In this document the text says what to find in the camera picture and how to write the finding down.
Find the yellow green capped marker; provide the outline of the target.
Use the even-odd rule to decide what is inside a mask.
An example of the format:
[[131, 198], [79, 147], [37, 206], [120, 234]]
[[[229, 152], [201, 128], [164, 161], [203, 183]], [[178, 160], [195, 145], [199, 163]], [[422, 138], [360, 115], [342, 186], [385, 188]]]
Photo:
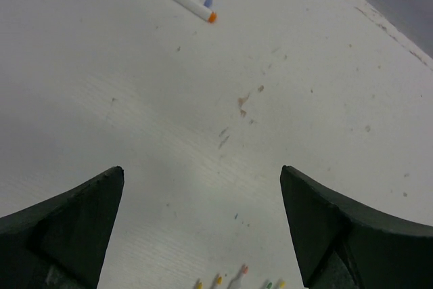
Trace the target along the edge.
[[280, 279], [275, 283], [273, 289], [284, 289], [285, 286], [286, 286], [286, 282], [283, 279]]

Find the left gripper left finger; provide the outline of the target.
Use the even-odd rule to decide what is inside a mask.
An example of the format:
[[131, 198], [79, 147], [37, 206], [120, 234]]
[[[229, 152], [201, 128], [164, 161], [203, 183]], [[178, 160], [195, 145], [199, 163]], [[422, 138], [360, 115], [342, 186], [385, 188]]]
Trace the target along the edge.
[[2, 288], [96, 288], [124, 187], [114, 166], [1, 218]]

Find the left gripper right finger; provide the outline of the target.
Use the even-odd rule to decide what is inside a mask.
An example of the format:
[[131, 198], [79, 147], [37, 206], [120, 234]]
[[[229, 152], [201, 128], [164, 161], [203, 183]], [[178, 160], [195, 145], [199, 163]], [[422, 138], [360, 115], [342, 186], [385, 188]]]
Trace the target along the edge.
[[305, 288], [431, 288], [432, 227], [368, 207], [284, 166], [281, 192]]

